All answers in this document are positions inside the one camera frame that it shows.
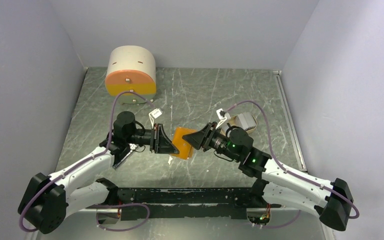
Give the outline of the orange blue card holder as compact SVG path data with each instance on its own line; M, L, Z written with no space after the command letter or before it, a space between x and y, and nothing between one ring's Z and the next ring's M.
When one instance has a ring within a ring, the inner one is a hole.
M174 131L174 136L172 139L173 145L178 149L179 153L170 154L172 157L176 157L179 159L187 160L194 154L194 148L191 144L186 142L183 139L184 135L195 133L195 129L190 129L186 127L177 127Z

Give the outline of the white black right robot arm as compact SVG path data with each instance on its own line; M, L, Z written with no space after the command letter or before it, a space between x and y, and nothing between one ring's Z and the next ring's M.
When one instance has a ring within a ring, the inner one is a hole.
M246 176L262 180L263 186L250 193L250 202L255 207L265 203L292 207L341 232L352 219L354 199L345 180L318 178L276 162L274 157L255 148L253 138L242 128L236 127L225 136L213 122L182 139L196 150L215 150L237 162Z

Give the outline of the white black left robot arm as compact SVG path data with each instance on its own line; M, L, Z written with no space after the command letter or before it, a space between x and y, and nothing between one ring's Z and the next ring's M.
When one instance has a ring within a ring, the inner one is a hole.
M119 188L106 178L84 183L101 171L119 167L133 152L132 146L148 146L155 154L178 154L180 151L166 135L163 125L155 123L146 129L130 111L111 119L106 139L91 153L57 172L34 175L24 192L17 212L19 226L28 221L33 232L48 234L73 213L90 206L117 207L121 203Z

